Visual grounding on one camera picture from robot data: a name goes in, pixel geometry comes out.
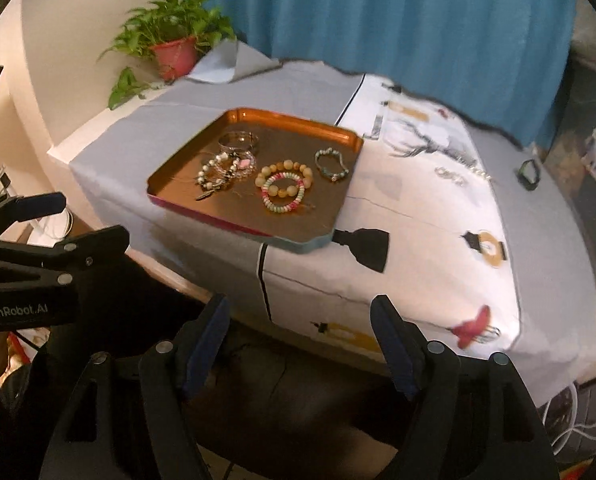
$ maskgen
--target red flower pot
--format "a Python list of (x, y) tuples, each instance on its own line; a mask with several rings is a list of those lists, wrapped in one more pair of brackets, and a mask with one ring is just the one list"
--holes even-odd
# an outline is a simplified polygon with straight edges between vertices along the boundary
[(165, 81), (187, 75), (198, 61), (194, 36), (153, 45), (150, 49), (158, 61), (160, 77)]

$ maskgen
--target curtain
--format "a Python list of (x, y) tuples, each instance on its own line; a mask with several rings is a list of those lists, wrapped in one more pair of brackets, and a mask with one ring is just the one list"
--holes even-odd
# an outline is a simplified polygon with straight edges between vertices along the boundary
[(554, 135), (575, 0), (211, 0), (268, 56), (387, 76), (521, 144)]

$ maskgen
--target gray tablecloth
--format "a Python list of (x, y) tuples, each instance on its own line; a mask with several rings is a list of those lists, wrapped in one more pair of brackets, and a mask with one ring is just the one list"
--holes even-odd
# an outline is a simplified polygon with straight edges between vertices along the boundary
[[(360, 82), (360, 76), (302, 62), (229, 85), (181, 80), (113, 124), (71, 167), (98, 216), (106, 224), (125, 225), (134, 248), (200, 286), (228, 294), (238, 308), (264, 319), (260, 243), (152, 205), (146, 180), (226, 109), (263, 108), (335, 123)], [(553, 180), (545, 174), (538, 189), (527, 192), (514, 177), (527, 154), (493, 132), (473, 127), (470, 132), (494, 177), (513, 254), (522, 328), (508, 353), (534, 402), (541, 404), (596, 358), (593, 271)]]

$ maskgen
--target metal bolt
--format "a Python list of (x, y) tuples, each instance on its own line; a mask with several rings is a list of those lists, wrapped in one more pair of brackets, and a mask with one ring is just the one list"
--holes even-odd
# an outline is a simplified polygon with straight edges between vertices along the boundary
[(172, 351), (173, 348), (174, 344), (171, 341), (164, 340), (160, 341), (156, 345), (156, 352), (158, 352), (159, 354), (168, 354)]
[(94, 365), (101, 365), (107, 360), (107, 352), (96, 352), (91, 356), (91, 361)]
[(60, 285), (69, 285), (72, 281), (73, 281), (73, 276), (67, 272), (58, 276), (58, 283)]
[(444, 345), (439, 341), (429, 341), (427, 345), (427, 350), (430, 351), (432, 354), (441, 354), (444, 352)]
[(505, 366), (509, 364), (509, 358), (506, 354), (503, 354), (502, 352), (496, 352), (494, 354), (494, 361), (498, 363), (500, 366)]

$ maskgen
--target square tray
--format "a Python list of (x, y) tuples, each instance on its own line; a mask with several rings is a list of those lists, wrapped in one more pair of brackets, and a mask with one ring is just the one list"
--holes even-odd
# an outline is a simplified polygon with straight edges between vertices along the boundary
[[(201, 166), (219, 153), (217, 139), (230, 130), (247, 130), (258, 136), (256, 171), (248, 179), (196, 201), (203, 191), (195, 177)], [(209, 124), (156, 170), (147, 181), (147, 194), (156, 205), (182, 215), (285, 250), (306, 253), (331, 241), (363, 142), (351, 130), (337, 126), (265, 110), (235, 108)], [(347, 178), (336, 183), (322, 177), (315, 165), (315, 153), (328, 147), (343, 154), (349, 169)], [(287, 158), (309, 166), (313, 184), (295, 211), (272, 213), (262, 202), (255, 176), (263, 166)], [(320, 160), (323, 166), (339, 171), (332, 157)], [(285, 205), (291, 200), (275, 197), (273, 202)]]

